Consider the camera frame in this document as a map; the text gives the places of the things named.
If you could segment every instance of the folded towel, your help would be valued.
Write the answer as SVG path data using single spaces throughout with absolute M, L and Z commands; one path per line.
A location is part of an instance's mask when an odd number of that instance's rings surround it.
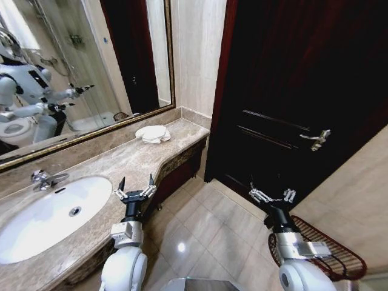
M 168 141 L 171 138 L 169 130 L 164 125 L 145 126 L 139 129 L 135 136 L 148 144 L 160 144 L 161 141 Z

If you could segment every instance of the faucet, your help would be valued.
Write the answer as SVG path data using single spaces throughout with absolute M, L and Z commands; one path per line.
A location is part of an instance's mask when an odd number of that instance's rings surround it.
M 69 174 L 66 174 L 66 173 L 50 176 L 50 174 L 48 174 L 43 170 L 37 170 L 32 173 L 31 181 L 33 183 L 39 182 L 39 184 L 34 187 L 34 191 L 37 192 L 37 191 L 43 191 L 43 190 L 47 190 L 48 188 L 54 187 L 59 182 L 67 179 L 68 177 L 69 177 Z

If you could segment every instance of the marble countertop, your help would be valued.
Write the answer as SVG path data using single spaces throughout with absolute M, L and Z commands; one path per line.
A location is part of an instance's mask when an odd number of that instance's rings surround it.
M 171 140 L 161 144 L 145 144 L 140 139 L 129 141 L 67 169 L 69 179 L 56 187 L 98 175 L 108 178 L 114 189 L 123 176 L 126 191 L 146 188 L 150 173 L 156 180 L 167 161 L 209 134 L 207 129 L 182 118 L 166 126 Z M 0 200 L 0 228 L 20 210 L 49 192 L 34 193 L 32 188 Z M 125 205 L 111 194 L 106 205 L 89 222 L 61 242 L 25 261 L 0 265 L 1 290 L 47 290 L 57 285 L 109 241 L 110 228 L 122 219 L 124 211 Z

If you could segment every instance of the mirror frame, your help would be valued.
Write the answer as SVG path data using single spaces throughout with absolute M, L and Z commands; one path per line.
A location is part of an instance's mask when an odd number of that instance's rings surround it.
M 173 46 L 172 46 L 172 20 L 171 20 L 171 3 L 170 0 L 163 0 L 164 2 L 164 20 L 166 26 L 166 37 L 167 37 L 167 58 L 169 62 L 169 76 L 170 76 L 170 93 L 171 93 L 171 104 L 156 109 L 152 112 L 147 112 L 143 115 L 132 117 L 129 119 L 125 119 L 123 121 L 117 122 L 115 124 L 109 125 L 107 127 L 103 127 L 101 129 L 97 129 L 93 132 L 86 133 L 82 136 L 75 137 L 69 141 L 64 141 L 60 144 L 55 144 L 43 148 L 41 150 L 37 150 L 35 152 L 31 152 L 20 158 L 15 158 L 11 161 L 0 164 L 0 173 L 6 172 L 10 169 L 19 167 L 28 162 L 34 161 L 36 159 L 47 156 L 51 153 L 58 152 L 60 150 L 66 149 L 71 146 L 75 146 L 76 144 L 80 144 L 81 142 L 88 141 L 90 139 L 101 136 L 105 133 L 112 132 L 114 130 L 121 129 L 130 124 L 134 124 L 140 120 L 147 119 L 151 116 L 160 114 L 162 112 L 166 112 L 168 110 L 174 109 L 176 107 L 175 104 L 175 79 L 174 79 L 174 62 L 173 62 Z

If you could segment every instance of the door panel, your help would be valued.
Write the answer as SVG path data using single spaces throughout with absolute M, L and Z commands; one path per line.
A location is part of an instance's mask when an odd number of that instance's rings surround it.
M 252 175 L 274 198 L 295 189 L 298 203 L 386 125 L 383 115 L 370 122 L 387 102 L 386 8 L 384 1 L 239 1 L 206 179 L 246 196 Z M 314 141 L 300 137 L 327 129 L 315 152 Z

